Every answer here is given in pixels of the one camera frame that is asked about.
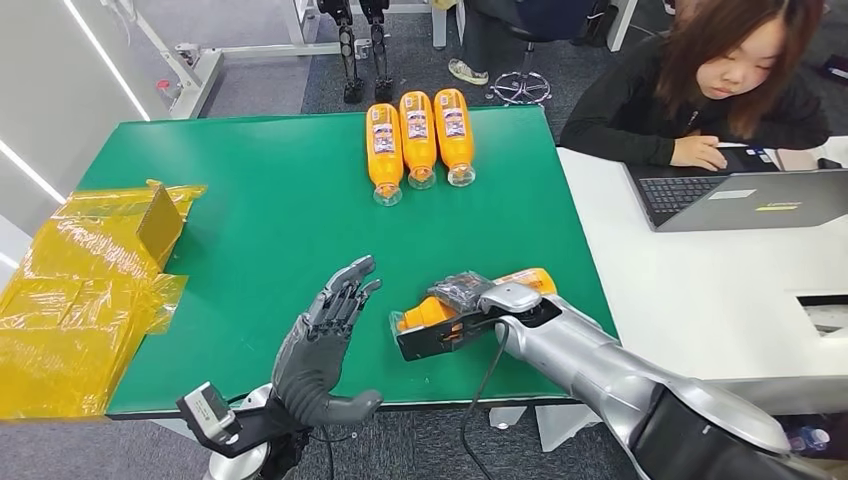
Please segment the laptop keyboard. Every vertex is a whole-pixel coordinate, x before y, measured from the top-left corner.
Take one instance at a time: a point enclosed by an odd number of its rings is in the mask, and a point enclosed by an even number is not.
[[[642,178],[639,183],[654,212],[677,213],[710,193],[726,178]]]

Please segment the robotic arm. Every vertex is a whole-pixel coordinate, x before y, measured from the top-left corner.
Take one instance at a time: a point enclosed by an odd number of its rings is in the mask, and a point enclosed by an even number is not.
[[[556,295],[504,284],[480,310],[498,318],[506,352],[523,360],[609,427],[644,479],[830,479],[789,453],[780,424],[750,403],[683,378],[621,348]]]

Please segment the cable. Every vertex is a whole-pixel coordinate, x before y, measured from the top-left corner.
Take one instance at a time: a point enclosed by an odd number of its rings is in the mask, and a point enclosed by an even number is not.
[[[474,392],[474,397],[471,399],[471,404],[468,405],[468,409],[465,410],[465,414],[462,416],[462,421],[459,423],[459,439],[462,441],[462,446],[465,448],[465,453],[474,460],[474,463],[477,464],[477,467],[480,468],[480,471],[483,472],[483,475],[486,476],[487,480],[494,480],[492,474],[486,469],[486,466],[483,465],[483,462],[480,461],[480,458],[477,457],[477,454],[474,453],[474,450],[471,449],[471,445],[468,444],[468,440],[465,439],[465,427],[468,425],[468,419],[471,418],[471,412],[474,411],[474,407],[477,406],[477,402],[480,400],[480,395],[483,394],[483,389],[486,388],[486,384],[489,383],[489,378],[492,376],[492,372],[495,371],[495,367],[498,366],[498,362],[501,359],[501,355],[503,355],[504,349],[506,348],[506,341],[509,339],[509,324],[500,318],[492,320],[491,323],[500,323],[504,326],[504,335],[501,340],[500,346],[498,346],[498,351],[495,352],[495,356],[492,357],[492,361],[489,364],[489,369],[486,371],[486,374],[483,375],[483,380],[480,382],[480,386],[477,387],[477,391]]]
[[[132,45],[132,33],[130,32],[130,23],[135,23],[138,20],[138,12],[135,9],[135,0],[100,0],[104,7],[108,7],[113,14],[121,19],[121,24],[124,27],[124,33],[127,35],[127,46]]]
[[[345,436],[339,437],[339,438],[326,438],[326,437],[325,438],[318,438],[315,435],[310,434],[309,438],[311,438],[315,441],[321,442],[321,443],[339,443],[339,442],[344,442],[344,441],[347,441],[347,440],[355,440],[356,439],[356,432],[353,432],[349,435],[345,435]]]
[[[327,427],[325,427],[324,425],[321,425],[318,428],[321,429],[321,434],[324,435],[325,439],[330,438],[330,435],[327,433]],[[333,443],[328,440],[326,442],[326,445],[327,445],[327,466],[328,466],[328,469],[329,469],[329,472],[330,472],[329,478],[330,478],[330,480],[333,480],[333,478],[335,478],[335,475],[336,475],[336,467],[335,467],[335,465],[333,465]]]
[[[228,399],[227,405],[232,405],[232,404],[238,402],[239,400],[244,400],[245,398],[247,398],[247,395],[248,394],[246,394],[246,393],[240,393],[240,394],[236,395],[235,397]]]
[[[643,33],[647,33],[648,35],[650,35],[652,37],[656,37],[657,35],[659,35],[659,33],[657,33],[657,32],[652,32],[645,27],[640,27],[639,25],[633,25],[632,23],[630,24],[630,28],[635,28],[636,30],[639,30],[640,32],[643,32]]]
[[[317,441],[322,442],[322,443],[325,443],[327,445],[327,465],[329,465],[330,480],[333,480],[333,477],[336,474],[336,468],[335,468],[335,465],[333,464],[333,444],[339,443],[339,442],[344,442],[345,440],[356,439],[356,432],[352,432],[348,435],[345,435],[345,436],[339,437],[339,438],[330,438],[330,434],[327,433],[327,427],[325,427],[324,425],[321,425],[318,428],[321,430],[321,435],[323,435],[324,438],[316,437],[315,435],[312,435],[311,433],[309,434],[309,438],[311,438],[313,440],[317,440]]]

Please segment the black cable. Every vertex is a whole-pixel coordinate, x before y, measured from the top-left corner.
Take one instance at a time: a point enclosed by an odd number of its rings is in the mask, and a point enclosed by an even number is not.
[[[330,434],[327,433],[327,427],[321,425],[318,427],[321,429],[321,434],[324,435],[325,444],[327,445],[327,465],[329,466],[329,478],[333,480],[336,475],[336,467],[333,465],[333,443],[329,441]]]
[[[315,435],[310,434],[309,438],[316,440],[318,442],[321,442],[321,443],[339,443],[339,442],[344,442],[344,441],[347,441],[347,440],[355,439],[356,438],[356,432],[353,432],[349,435],[345,435],[345,436],[339,437],[339,438],[318,438]]]
[[[492,323],[500,323],[504,326],[504,334],[503,339],[501,341],[500,346],[498,346],[498,351],[495,352],[495,356],[492,357],[492,361],[489,364],[489,369],[486,371],[486,374],[483,375],[483,380],[480,382],[480,386],[477,387],[477,391],[474,392],[474,397],[471,399],[471,404],[468,405],[468,409],[465,410],[465,414],[462,416],[462,421],[459,424],[459,439],[462,441],[462,446],[465,448],[465,453],[467,453],[474,463],[480,468],[480,471],[483,472],[483,475],[486,476],[487,480],[494,480],[492,474],[486,469],[486,466],[483,465],[483,462],[480,461],[480,458],[477,457],[477,454],[474,453],[474,450],[471,449],[471,446],[468,444],[468,440],[465,439],[465,427],[468,425],[468,419],[471,418],[471,412],[474,411],[474,407],[477,406],[477,402],[480,400],[480,395],[483,394],[483,389],[486,388],[486,384],[489,383],[489,378],[492,376],[492,372],[495,371],[495,367],[498,366],[498,362],[501,359],[501,355],[503,355],[504,349],[506,348],[506,341],[509,339],[509,324],[500,318],[492,320]]]
[[[229,400],[227,400],[227,405],[232,405],[232,404],[238,402],[239,400],[244,400],[245,398],[247,398],[247,395],[248,395],[247,393],[240,393],[240,394],[236,395],[235,397],[232,397]]]

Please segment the shoe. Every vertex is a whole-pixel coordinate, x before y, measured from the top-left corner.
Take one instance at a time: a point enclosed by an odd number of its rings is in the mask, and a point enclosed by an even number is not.
[[[454,77],[472,85],[482,86],[489,83],[489,72],[477,73],[471,70],[471,67],[465,62],[457,58],[451,59],[448,63],[448,70],[450,70]]]

